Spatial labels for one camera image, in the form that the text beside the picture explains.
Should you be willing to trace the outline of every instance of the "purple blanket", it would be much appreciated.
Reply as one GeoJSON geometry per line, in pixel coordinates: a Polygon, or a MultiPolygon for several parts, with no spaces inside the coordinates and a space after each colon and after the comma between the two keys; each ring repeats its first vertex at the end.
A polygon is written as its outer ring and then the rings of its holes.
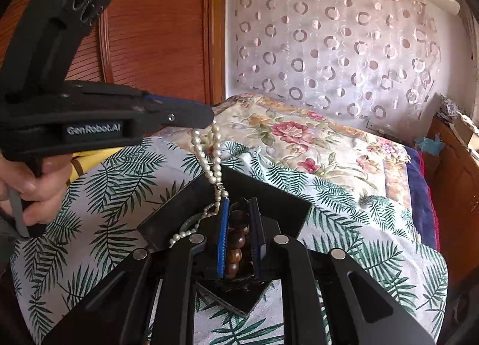
{"type": "Polygon", "coordinates": [[[431,201],[429,187],[423,176],[421,155],[413,148],[405,147],[411,162],[406,164],[408,169],[409,190],[413,222],[421,235],[421,242],[435,250],[439,250],[437,238],[437,220],[431,201]]]}

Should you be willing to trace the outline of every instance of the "pearl necklace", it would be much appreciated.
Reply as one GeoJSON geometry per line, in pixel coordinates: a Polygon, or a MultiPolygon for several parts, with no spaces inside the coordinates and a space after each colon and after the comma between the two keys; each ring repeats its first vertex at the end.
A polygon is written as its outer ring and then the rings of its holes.
{"type": "Polygon", "coordinates": [[[203,146],[201,145],[201,133],[199,130],[191,130],[191,144],[193,145],[193,151],[195,152],[198,161],[200,162],[201,168],[203,168],[204,175],[208,178],[208,181],[215,187],[215,203],[208,205],[204,208],[201,219],[195,224],[195,227],[186,232],[180,232],[174,234],[173,238],[169,240],[170,248],[181,238],[189,236],[190,234],[196,233],[200,225],[200,221],[203,218],[211,217],[212,215],[217,215],[219,211],[219,204],[221,197],[227,197],[228,191],[225,190],[225,187],[222,183],[222,174],[221,174],[221,133],[220,128],[216,124],[216,119],[213,119],[213,124],[211,125],[211,133],[213,138],[213,152],[212,152],[212,166],[210,167],[207,156],[203,152],[203,146]]]}

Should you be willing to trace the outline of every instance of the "finger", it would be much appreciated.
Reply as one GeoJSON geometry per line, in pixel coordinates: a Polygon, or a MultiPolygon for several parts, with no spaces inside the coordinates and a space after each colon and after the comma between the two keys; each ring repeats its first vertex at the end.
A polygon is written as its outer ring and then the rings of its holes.
{"type": "Polygon", "coordinates": [[[44,174],[51,174],[52,172],[59,171],[70,163],[72,157],[72,154],[61,154],[59,156],[45,157],[43,159],[42,172],[44,174]]]}
{"type": "Polygon", "coordinates": [[[61,208],[65,193],[66,185],[49,200],[35,202],[28,206],[23,212],[25,225],[31,226],[35,225],[35,223],[50,223],[54,221],[61,208]]]}
{"type": "Polygon", "coordinates": [[[0,202],[8,199],[8,187],[7,184],[0,179],[0,202]]]}
{"type": "Polygon", "coordinates": [[[6,214],[12,215],[13,211],[11,210],[11,204],[9,200],[3,200],[0,202],[0,209],[2,209],[6,214]]]}
{"type": "Polygon", "coordinates": [[[22,194],[35,192],[37,179],[22,162],[9,162],[0,155],[0,180],[22,194]]]}
{"type": "Polygon", "coordinates": [[[52,174],[42,175],[38,179],[37,189],[33,193],[21,194],[23,200],[29,202],[42,202],[53,197],[61,190],[71,175],[71,164],[65,165],[61,170],[52,174]]]}

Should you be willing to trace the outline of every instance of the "wooden wardrobe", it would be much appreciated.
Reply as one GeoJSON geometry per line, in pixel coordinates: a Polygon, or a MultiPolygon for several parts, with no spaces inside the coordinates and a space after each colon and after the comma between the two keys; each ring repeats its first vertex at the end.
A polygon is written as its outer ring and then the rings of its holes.
{"type": "Polygon", "coordinates": [[[449,285],[455,286],[479,268],[479,162],[449,126],[434,117],[428,137],[434,139],[436,134],[446,147],[428,184],[439,221],[449,285]]]}
{"type": "MultiPolygon", "coordinates": [[[[12,0],[0,18],[0,65],[27,3],[12,0]]],[[[225,94],[224,23],[225,0],[112,0],[78,48],[67,79],[219,103],[225,94]]]]}

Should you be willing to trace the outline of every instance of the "palm leaf pattern fabric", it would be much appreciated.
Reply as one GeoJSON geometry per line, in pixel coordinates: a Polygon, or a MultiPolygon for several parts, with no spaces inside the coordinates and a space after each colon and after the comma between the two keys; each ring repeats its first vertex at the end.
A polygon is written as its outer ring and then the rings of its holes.
{"type": "MultiPolygon", "coordinates": [[[[223,165],[310,201],[314,206],[298,239],[320,252],[347,251],[438,336],[447,267],[438,252],[416,242],[409,210],[385,197],[357,200],[344,187],[277,165],[238,143],[224,142],[222,150],[223,165]]],[[[45,235],[18,241],[11,259],[17,297],[37,344],[132,250],[146,246],[137,225],[199,173],[193,155],[152,137],[124,148],[70,185],[45,235]]],[[[283,343],[280,281],[270,285],[247,319],[201,293],[195,308],[196,344],[283,343]]]]}

